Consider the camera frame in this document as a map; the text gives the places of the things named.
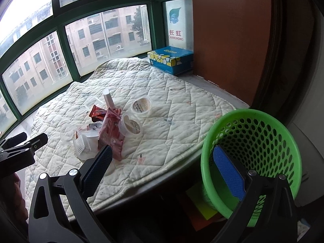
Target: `fabric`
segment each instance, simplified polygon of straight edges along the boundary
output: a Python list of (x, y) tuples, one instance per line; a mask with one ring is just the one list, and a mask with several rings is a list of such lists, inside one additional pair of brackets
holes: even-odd
[[(182, 160), (201, 149), (204, 138), (215, 121), (235, 109), (227, 101), (166, 74), (138, 58), (114, 59), (100, 65), (84, 83), (74, 82), (68, 90), (38, 109), (31, 138), (44, 132), (48, 143), (35, 153), (35, 164), (26, 169), (26, 208), (30, 204), (41, 173), (65, 175), (82, 162), (73, 146), (61, 140), (60, 134), (73, 125), (90, 123), (85, 103), (93, 96), (103, 100), (109, 87), (115, 106), (122, 114), (131, 104), (148, 95), (152, 110), (143, 123), (143, 135), (124, 139), (122, 160), (113, 160), (96, 193), (88, 198), (93, 211), (121, 199), (125, 192), (166, 173)], [(73, 213), (62, 196), (67, 216)]]

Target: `screw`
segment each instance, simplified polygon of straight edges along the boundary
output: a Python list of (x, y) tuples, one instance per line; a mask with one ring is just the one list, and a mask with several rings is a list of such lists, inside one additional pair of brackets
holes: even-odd
[(71, 176), (74, 176), (77, 173), (78, 173), (78, 170), (77, 169), (72, 169), (72, 170), (69, 171), (69, 175), (71, 175)]
[(286, 175), (284, 175), (284, 174), (280, 174), (280, 175), (279, 175), (279, 178), (280, 178), (281, 180), (286, 180)]
[(41, 173), (41, 174), (39, 175), (40, 179), (45, 179), (46, 176), (47, 176), (47, 173)]
[(257, 171), (256, 170), (249, 170), (248, 174), (251, 175), (251, 176), (255, 176), (255, 175), (257, 175)]

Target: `red wrapper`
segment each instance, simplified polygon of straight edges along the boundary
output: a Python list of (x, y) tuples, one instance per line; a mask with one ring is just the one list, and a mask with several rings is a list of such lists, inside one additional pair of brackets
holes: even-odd
[(122, 160), (121, 150), (124, 140), (124, 136), (119, 133), (118, 127), (118, 123), (121, 119), (120, 113), (121, 109), (108, 109), (103, 120), (98, 140), (98, 150), (101, 150), (105, 145), (109, 145), (112, 148), (112, 157), (118, 161)]
[(105, 109), (99, 108), (96, 105), (93, 105), (92, 110), (89, 114), (91, 117), (92, 122), (101, 122), (104, 120), (107, 111)]

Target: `tree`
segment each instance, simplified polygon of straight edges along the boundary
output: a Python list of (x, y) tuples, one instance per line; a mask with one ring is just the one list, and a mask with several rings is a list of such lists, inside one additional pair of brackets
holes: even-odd
[(141, 8), (136, 7), (136, 13), (134, 15), (134, 21), (132, 25), (132, 31), (137, 31), (136, 34), (140, 37), (142, 43), (144, 41), (144, 32), (143, 32), (143, 24), (142, 24), (142, 13)]

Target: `blue rubber grip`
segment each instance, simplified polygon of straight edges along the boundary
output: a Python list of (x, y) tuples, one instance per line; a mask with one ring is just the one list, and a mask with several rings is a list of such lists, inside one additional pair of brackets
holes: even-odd
[(242, 201), (245, 196), (244, 179), (220, 146), (214, 148), (213, 159), (232, 195)]
[(110, 163), (112, 161), (112, 149), (107, 146), (100, 155), (96, 158), (92, 167), (86, 173), (83, 181), (83, 197), (88, 198), (95, 194), (100, 181), (105, 175)]

